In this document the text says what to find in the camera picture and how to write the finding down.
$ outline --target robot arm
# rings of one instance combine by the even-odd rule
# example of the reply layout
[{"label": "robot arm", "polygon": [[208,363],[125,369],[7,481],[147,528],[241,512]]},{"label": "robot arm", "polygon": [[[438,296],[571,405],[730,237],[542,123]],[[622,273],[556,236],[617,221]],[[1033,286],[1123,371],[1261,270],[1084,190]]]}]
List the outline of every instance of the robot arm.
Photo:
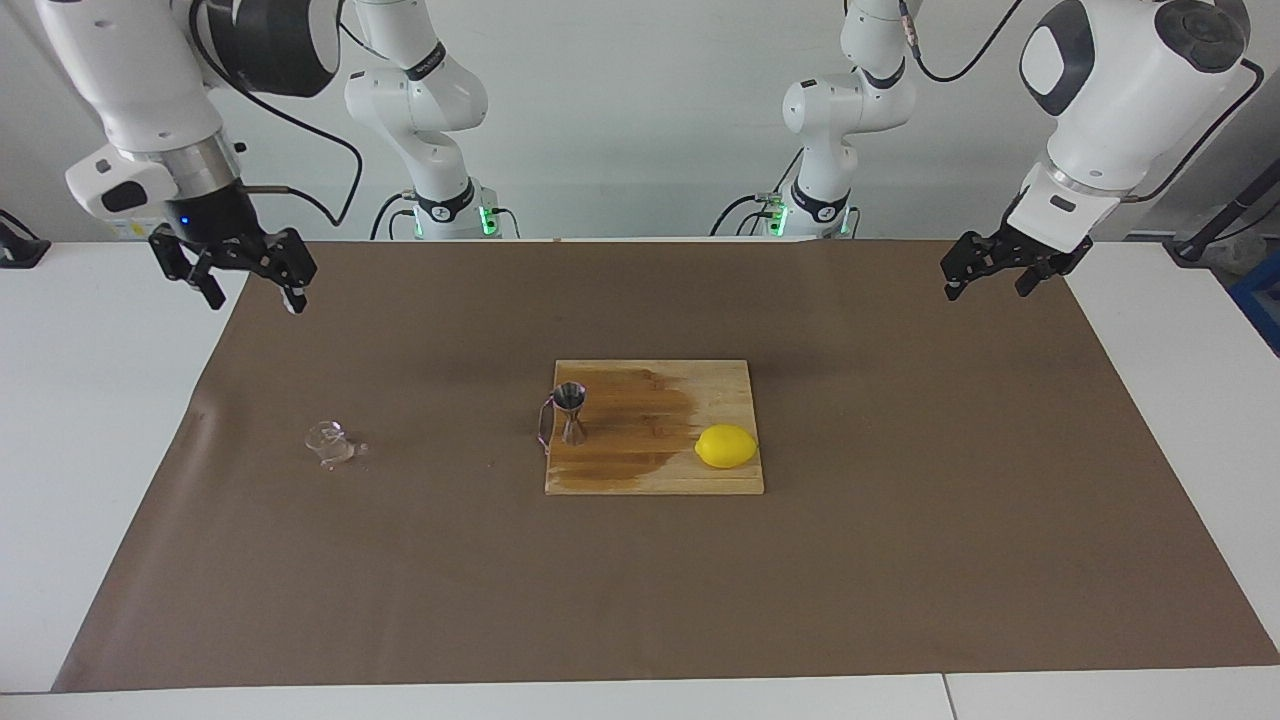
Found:
[{"label": "robot arm", "polygon": [[[908,5],[915,13],[920,3]],[[906,35],[899,0],[850,3],[840,42],[858,65],[854,72],[797,82],[783,99],[783,119],[804,141],[804,156],[783,193],[777,234],[836,232],[858,168],[858,151],[846,137],[905,124],[915,109],[915,86],[904,77]]]},{"label": "robot arm", "polygon": [[498,233],[497,195],[467,174],[445,132],[477,127],[489,111],[480,79],[449,55],[419,0],[355,0],[374,51],[396,68],[347,81],[347,110],[403,159],[413,179],[415,215],[433,240]]},{"label": "robot arm", "polygon": [[1213,108],[1249,38],[1240,0],[1065,0],[1023,50],[1021,77],[1057,118],[1000,229],[966,233],[942,261],[947,296],[1027,268],[1016,288],[1070,273],[1106,219]]},{"label": "robot arm", "polygon": [[[195,1],[37,1],[59,59],[108,140],[68,170],[68,186],[100,218],[161,204],[169,222],[152,234],[151,249],[169,279],[187,282],[211,307],[225,301],[210,274],[223,268],[274,282],[287,307],[301,313],[315,263],[297,231],[266,233],[259,224],[207,97],[204,73],[211,68],[188,45],[188,28],[243,87],[307,96],[337,70],[338,0]],[[332,41],[323,40],[326,31]]]}]

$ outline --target brown mat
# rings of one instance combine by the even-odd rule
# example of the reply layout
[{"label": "brown mat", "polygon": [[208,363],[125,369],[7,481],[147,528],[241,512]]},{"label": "brown mat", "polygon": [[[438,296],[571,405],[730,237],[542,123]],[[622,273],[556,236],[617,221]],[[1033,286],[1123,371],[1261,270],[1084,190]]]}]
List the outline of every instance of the brown mat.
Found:
[{"label": "brown mat", "polygon": [[[1280,662],[1061,281],[314,247],[303,316],[241,299],[58,691]],[[558,357],[749,360],[767,495],[544,496]],[[324,473],[330,418],[372,454]]]}]

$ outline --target yellow lemon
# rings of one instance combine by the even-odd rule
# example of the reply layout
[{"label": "yellow lemon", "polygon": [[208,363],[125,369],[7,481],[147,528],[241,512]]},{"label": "yellow lemon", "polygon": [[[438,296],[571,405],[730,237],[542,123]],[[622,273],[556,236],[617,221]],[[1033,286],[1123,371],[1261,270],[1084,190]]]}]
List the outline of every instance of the yellow lemon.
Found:
[{"label": "yellow lemon", "polygon": [[712,468],[727,470],[755,457],[755,438],[737,425],[712,425],[703,430],[694,452]]}]

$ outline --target table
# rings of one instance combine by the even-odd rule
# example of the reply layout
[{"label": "table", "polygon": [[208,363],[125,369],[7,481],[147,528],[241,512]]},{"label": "table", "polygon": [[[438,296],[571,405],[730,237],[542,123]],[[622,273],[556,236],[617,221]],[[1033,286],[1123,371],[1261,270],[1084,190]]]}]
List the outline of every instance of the table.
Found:
[{"label": "table", "polygon": [[[987,281],[1001,282],[1001,279]],[[234,300],[242,281],[224,278]],[[1280,638],[1280,365],[1207,272],[1102,245],[1070,286],[1271,637]],[[49,688],[227,311],[138,245],[59,245],[0,275],[0,691]],[[824,680],[164,691],[0,698],[0,716],[1271,717],[1280,669]]]}]

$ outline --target black stand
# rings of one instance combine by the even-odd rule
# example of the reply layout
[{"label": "black stand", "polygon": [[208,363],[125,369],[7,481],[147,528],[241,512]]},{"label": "black stand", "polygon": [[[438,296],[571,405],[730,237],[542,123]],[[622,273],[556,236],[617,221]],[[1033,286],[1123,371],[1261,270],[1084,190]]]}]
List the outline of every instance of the black stand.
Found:
[{"label": "black stand", "polygon": [[47,240],[27,240],[0,223],[0,269],[29,270],[49,251]]},{"label": "black stand", "polygon": [[1254,202],[1262,200],[1262,196],[1270,192],[1277,183],[1280,183],[1280,160],[1271,163],[1270,168],[1262,170],[1262,174],[1249,183],[1249,187],[1244,188],[1244,192],[1226,208],[1222,208],[1222,211],[1215,215],[1194,237],[1183,242],[1166,241],[1164,243],[1165,250],[1178,265],[1183,268],[1198,266],[1197,263],[1204,256],[1204,250],[1217,242],[1222,231],[1231,227],[1231,223],[1235,220],[1239,220],[1240,215],[1247,213]]}]

